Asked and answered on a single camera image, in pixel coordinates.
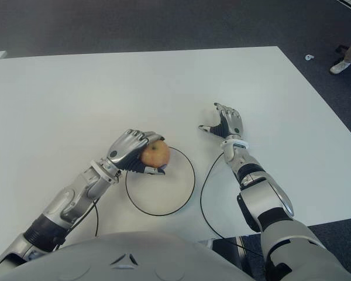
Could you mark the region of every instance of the dark gray carpet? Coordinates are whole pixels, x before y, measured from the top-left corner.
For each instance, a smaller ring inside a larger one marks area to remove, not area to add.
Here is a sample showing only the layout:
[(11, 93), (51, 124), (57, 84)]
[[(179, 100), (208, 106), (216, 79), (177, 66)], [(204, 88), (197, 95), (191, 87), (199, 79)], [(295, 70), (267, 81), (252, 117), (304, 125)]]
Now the dark gray carpet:
[[(351, 131), (351, 67), (328, 73), (350, 43), (336, 0), (0, 0), (8, 57), (279, 46)], [(351, 271), (351, 220), (312, 229)]]

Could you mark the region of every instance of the white sneaker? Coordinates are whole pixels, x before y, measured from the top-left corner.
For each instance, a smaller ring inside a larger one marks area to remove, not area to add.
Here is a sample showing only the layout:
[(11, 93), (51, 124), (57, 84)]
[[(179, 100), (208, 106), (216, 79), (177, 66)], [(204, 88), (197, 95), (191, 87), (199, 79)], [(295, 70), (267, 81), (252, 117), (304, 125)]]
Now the white sneaker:
[(342, 60), (340, 63), (336, 64), (335, 66), (333, 66), (332, 68), (330, 68), (330, 72), (332, 74), (339, 74), (341, 73), (343, 70), (345, 70), (346, 68), (348, 68), (350, 66), (351, 63), (347, 63), (344, 60)]

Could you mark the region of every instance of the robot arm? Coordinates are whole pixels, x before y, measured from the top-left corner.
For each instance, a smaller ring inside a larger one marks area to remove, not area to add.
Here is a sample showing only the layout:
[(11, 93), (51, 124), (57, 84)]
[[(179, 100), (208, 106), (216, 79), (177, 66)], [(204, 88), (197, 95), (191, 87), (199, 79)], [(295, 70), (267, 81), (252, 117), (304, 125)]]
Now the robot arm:
[(139, 155), (150, 143), (163, 140), (154, 132), (127, 130), (109, 149), (105, 158), (92, 161), (74, 182), (62, 189), (26, 232), (18, 235), (0, 255), (0, 271), (31, 261), (62, 245), (74, 223), (100, 198), (111, 184), (117, 183), (121, 170), (165, 174), (145, 166)]
[(261, 232), (267, 280), (351, 280), (339, 261), (320, 240), (293, 219), (290, 199), (274, 179), (249, 155), (242, 140), (239, 113), (215, 104), (221, 123), (200, 129), (225, 138), (224, 157), (240, 185), (237, 201), (249, 227)]

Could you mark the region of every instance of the black cable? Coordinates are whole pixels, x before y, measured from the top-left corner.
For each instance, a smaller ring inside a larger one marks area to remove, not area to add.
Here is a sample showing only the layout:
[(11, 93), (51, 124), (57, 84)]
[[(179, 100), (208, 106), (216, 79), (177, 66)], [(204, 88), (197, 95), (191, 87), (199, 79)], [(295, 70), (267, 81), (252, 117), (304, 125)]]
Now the black cable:
[(190, 196), (188, 197), (188, 199), (186, 200), (186, 202), (185, 202), (181, 207), (179, 207), (178, 209), (176, 209), (176, 210), (174, 210), (174, 211), (172, 211), (172, 212), (170, 212), (170, 213), (166, 213), (166, 214), (161, 214), (161, 215), (151, 214), (151, 213), (148, 213), (148, 212), (146, 212), (145, 210), (142, 210), (141, 208), (139, 208), (139, 207), (134, 203), (133, 199), (131, 198), (130, 193), (129, 193), (129, 188), (128, 188), (128, 174), (129, 174), (129, 171), (128, 171), (128, 172), (126, 173), (126, 176), (125, 176), (126, 193), (128, 194), (128, 197), (129, 197), (131, 203), (133, 203), (133, 205), (134, 205), (139, 211), (141, 211), (141, 212), (143, 212), (143, 213), (145, 213), (145, 214), (147, 214), (147, 215), (153, 215), (153, 216), (155, 216), (155, 217), (163, 217), (163, 216), (170, 215), (170, 214), (172, 214), (172, 213), (175, 213), (175, 212), (179, 211), (181, 208), (183, 208), (183, 207), (187, 204), (187, 202), (190, 200), (190, 198), (191, 198), (191, 196), (192, 196), (192, 194), (194, 193), (194, 190), (195, 190), (195, 183), (196, 183), (196, 180), (195, 180), (195, 169), (194, 169), (194, 166), (192, 165), (190, 159), (186, 156), (185, 153), (183, 153), (183, 152), (180, 151), (179, 149), (172, 148), (171, 146), (169, 146), (169, 148), (174, 149), (175, 151), (178, 151), (179, 153), (181, 153), (183, 156), (185, 156), (185, 158), (187, 159), (187, 161), (190, 163), (191, 168), (192, 168), (192, 174), (194, 175), (194, 184), (192, 185), (192, 190), (191, 190)]
[(240, 247), (240, 248), (242, 248), (242, 249), (244, 249), (244, 250), (246, 250), (246, 251), (248, 251), (248, 252), (254, 253), (255, 255), (261, 256), (261, 257), (263, 258), (263, 255), (261, 255), (261, 254), (255, 252), (255, 251), (253, 251), (253, 250), (247, 249), (246, 247), (243, 247), (243, 246), (240, 246), (240, 245), (238, 245), (238, 244), (236, 244), (236, 243), (233, 243), (233, 242), (229, 241), (227, 238), (223, 237), (220, 233), (218, 233), (218, 232), (211, 226), (211, 224), (208, 222), (207, 218), (205, 217), (204, 210), (203, 210), (203, 205), (202, 205), (202, 195), (203, 195), (205, 183), (207, 183), (208, 177), (209, 177), (209, 175), (211, 174), (212, 169), (214, 168), (214, 166), (216, 165), (216, 162), (218, 161), (218, 159), (221, 158), (222, 155), (223, 155), (223, 153), (221, 153), (221, 154), (217, 157), (217, 159), (213, 162), (213, 164), (212, 164), (212, 166), (211, 166), (211, 168), (210, 168), (210, 170), (209, 170), (209, 172), (208, 172), (208, 174), (207, 174), (207, 176), (206, 176), (206, 178), (205, 178), (205, 181), (204, 181), (204, 183), (203, 183), (203, 186), (202, 186), (202, 188), (201, 188), (201, 193), (200, 193), (200, 210), (201, 210), (201, 214), (203, 215), (203, 218), (204, 218), (205, 222), (208, 224), (208, 226), (210, 227), (210, 229), (213, 230), (213, 232), (216, 233), (219, 237), (221, 237), (223, 241), (225, 241), (226, 243), (232, 244), (232, 245), (234, 245), (234, 246)]
[[(65, 238), (69, 235), (69, 233), (74, 230), (87, 216), (88, 214), (92, 211), (94, 208), (96, 211), (96, 217), (97, 217), (97, 222), (96, 222), (96, 230), (95, 230), (95, 237), (98, 235), (98, 230), (99, 230), (99, 214), (98, 214), (98, 207), (96, 206), (97, 202), (99, 202), (100, 198), (97, 198), (95, 201), (92, 202), (92, 206), (88, 209), (86, 213), (75, 223), (69, 230), (66, 232)], [(60, 248), (62, 244), (58, 244), (53, 251), (56, 251)]]
[(96, 212), (96, 230), (95, 230), (95, 237), (98, 236), (98, 230), (99, 230), (99, 212), (98, 212), (98, 207), (96, 206), (97, 201), (93, 201), (93, 205), (95, 208), (95, 212)]

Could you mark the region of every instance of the red apple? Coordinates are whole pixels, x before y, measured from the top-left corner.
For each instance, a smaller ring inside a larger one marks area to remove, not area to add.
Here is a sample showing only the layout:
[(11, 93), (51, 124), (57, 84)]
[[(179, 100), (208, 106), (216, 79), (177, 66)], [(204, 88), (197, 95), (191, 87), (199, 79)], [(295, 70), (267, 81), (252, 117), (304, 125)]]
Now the red apple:
[(141, 161), (153, 168), (159, 168), (168, 165), (170, 160), (170, 149), (165, 142), (157, 140), (147, 145), (140, 155)]

